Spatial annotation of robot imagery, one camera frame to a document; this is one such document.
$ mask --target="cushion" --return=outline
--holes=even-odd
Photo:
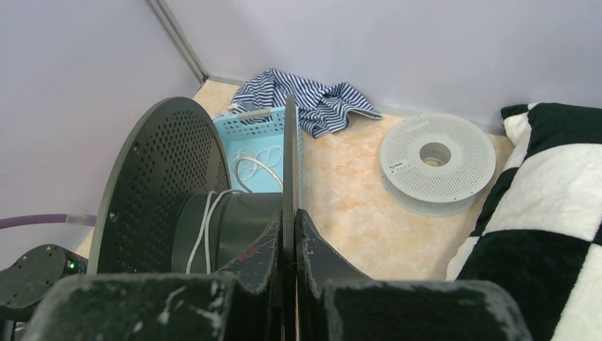
[[[534,340],[602,340],[602,109],[501,112],[516,148],[447,279],[500,285]]]

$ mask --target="white wall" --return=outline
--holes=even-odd
[[[167,3],[211,75],[276,67],[496,126],[508,104],[602,106],[600,0]]]
[[[199,83],[147,3],[2,1],[0,218],[96,214],[138,118]],[[0,231],[0,269],[44,243],[75,250],[89,228]]]

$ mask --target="blue and white striped fabric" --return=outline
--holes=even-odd
[[[232,113],[281,107],[294,93],[299,109],[299,124],[314,139],[345,129],[349,113],[380,119],[380,114],[351,85],[340,82],[326,86],[276,69],[267,69],[246,82],[232,98]],[[271,120],[270,117],[249,119],[244,124]]]

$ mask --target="blue plastic basket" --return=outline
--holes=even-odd
[[[242,190],[234,176],[234,162],[238,151],[250,148],[261,151],[273,146],[283,147],[284,144],[284,107],[263,109],[256,112],[245,112],[239,115],[229,115],[214,119],[215,127],[224,145],[230,173],[232,188]],[[243,124],[242,119],[255,119],[259,117],[272,117],[271,121]],[[299,157],[299,193],[302,185],[302,131],[299,127],[299,114],[297,110],[297,151]],[[270,167],[280,179],[283,177],[283,158]],[[278,183],[265,170],[259,168],[255,175],[244,181],[254,193],[282,192]]]

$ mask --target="marble floor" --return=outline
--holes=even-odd
[[[195,95],[212,116],[227,110],[236,85],[208,81]],[[464,242],[514,145],[488,135],[497,156],[485,195],[448,218],[421,217],[399,207],[380,179],[378,149],[403,120],[385,114],[374,121],[356,115],[351,126],[303,144],[303,200],[320,234],[354,266],[376,279],[444,279],[447,263]],[[88,255],[92,234],[77,250]]]

